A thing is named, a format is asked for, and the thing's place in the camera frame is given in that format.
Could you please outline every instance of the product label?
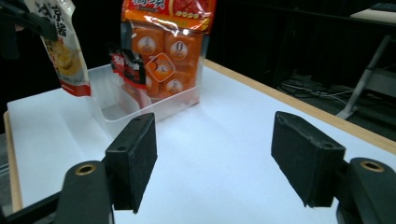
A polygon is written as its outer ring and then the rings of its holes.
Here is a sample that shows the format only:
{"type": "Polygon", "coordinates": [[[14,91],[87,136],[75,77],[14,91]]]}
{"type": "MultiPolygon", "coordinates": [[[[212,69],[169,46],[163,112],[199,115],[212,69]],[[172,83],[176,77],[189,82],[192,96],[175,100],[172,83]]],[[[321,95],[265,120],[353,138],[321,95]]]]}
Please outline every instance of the product label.
{"type": "Polygon", "coordinates": [[[209,32],[216,0],[127,0],[124,3],[124,21],[165,21],[165,26],[209,32]]]}
{"type": "Polygon", "coordinates": [[[186,44],[182,41],[177,41],[170,48],[170,54],[172,58],[180,61],[186,58],[187,54],[189,54],[189,49],[186,44]]]}
{"type": "Polygon", "coordinates": [[[111,66],[113,68],[113,72],[121,74],[123,73],[125,61],[120,53],[112,53],[111,55],[111,66]]]}
{"type": "Polygon", "coordinates": [[[166,84],[166,91],[171,95],[177,94],[183,91],[183,84],[181,84],[181,82],[177,79],[170,80],[166,84]]]}
{"type": "Polygon", "coordinates": [[[158,82],[165,81],[176,71],[175,65],[164,53],[160,53],[153,57],[153,59],[148,62],[147,69],[158,82]]]}
{"type": "Polygon", "coordinates": [[[152,54],[156,48],[155,41],[149,36],[141,38],[137,43],[137,50],[143,55],[152,54]]]}

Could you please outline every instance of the white table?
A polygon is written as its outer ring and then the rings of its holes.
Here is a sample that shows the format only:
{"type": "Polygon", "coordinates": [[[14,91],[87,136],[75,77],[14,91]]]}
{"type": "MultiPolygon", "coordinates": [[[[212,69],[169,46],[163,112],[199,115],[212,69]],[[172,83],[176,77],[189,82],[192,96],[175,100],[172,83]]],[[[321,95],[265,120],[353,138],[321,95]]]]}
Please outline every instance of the white table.
{"type": "MultiPolygon", "coordinates": [[[[158,160],[139,212],[116,211],[116,223],[336,223],[338,202],[304,207],[271,157],[276,111],[338,141],[346,161],[368,157],[396,168],[394,142],[205,63],[201,102],[156,124],[158,160]],[[361,140],[368,134],[374,145],[361,140]]],[[[70,167],[101,160],[112,142],[86,101],[61,89],[10,102],[7,116],[21,207],[61,190],[70,167]]]]}

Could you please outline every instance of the plastic package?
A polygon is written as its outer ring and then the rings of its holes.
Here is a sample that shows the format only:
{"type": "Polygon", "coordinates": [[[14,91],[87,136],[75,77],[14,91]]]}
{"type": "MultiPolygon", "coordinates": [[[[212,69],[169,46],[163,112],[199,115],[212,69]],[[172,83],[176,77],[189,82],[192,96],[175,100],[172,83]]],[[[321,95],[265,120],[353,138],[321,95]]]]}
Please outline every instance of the plastic package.
{"type": "Polygon", "coordinates": [[[90,96],[87,65],[72,24],[76,9],[70,0],[25,0],[29,11],[55,24],[58,40],[41,36],[62,88],[75,96],[90,96]]]}
{"type": "Polygon", "coordinates": [[[141,114],[154,112],[160,121],[199,103],[215,5],[216,0],[124,0],[121,44],[108,45],[109,65],[89,70],[87,99],[111,136],[141,114]],[[134,75],[128,77],[131,68],[134,75]]]}

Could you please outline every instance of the snack bag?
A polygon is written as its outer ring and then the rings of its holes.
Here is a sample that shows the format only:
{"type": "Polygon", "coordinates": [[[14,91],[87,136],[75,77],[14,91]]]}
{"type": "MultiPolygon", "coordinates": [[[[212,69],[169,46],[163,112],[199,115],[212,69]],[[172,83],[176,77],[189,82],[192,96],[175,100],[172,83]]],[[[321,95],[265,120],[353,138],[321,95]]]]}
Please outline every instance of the snack bag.
{"type": "Polygon", "coordinates": [[[58,40],[41,36],[62,88],[75,96],[91,96],[88,70],[72,24],[75,6],[70,0],[25,0],[30,12],[55,24],[58,40]]]}
{"type": "Polygon", "coordinates": [[[141,55],[147,95],[152,102],[196,87],[205,57],[204,38],[214,19],[216,0],[124,0],[124,47],[141,55]]]}
{"type": "Polygon", "coordinates": [[[113,73],[118,74],[123,82],[120,86],[144,108],[151,104],[146,93],[146,73],[142,59],[130,49],[122,49],[114,43],[107,43],[110,64],[113,73]]]}

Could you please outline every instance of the metal stand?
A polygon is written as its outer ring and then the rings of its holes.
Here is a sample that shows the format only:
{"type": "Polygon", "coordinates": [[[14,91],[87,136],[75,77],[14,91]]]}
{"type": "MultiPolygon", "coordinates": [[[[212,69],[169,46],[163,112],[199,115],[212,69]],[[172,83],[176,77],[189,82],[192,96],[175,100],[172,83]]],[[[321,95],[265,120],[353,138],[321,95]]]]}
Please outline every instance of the metal stand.
{"type": "Polygon", "coordinates": [[[379,45],[378,49],[375,52],[373,59],[370,61],[369,65],[361,75],[361,79],[358,82],[355,90],[352,93],[352,96],[349,98],[346,107],[340,111],[336,116],[341,119],[348,119],[355,111],[358,109],[355,104],[361,95],[366,84],[370,81],[372,77],[373,71],[375,70],[376,64],[378,63],[379,58],[381,57],[382,53],[384,52],[385,48],[388,45],[388,42],[391,39],[391,35],[385,35],[382,39],[381,44],[379,45]]]}

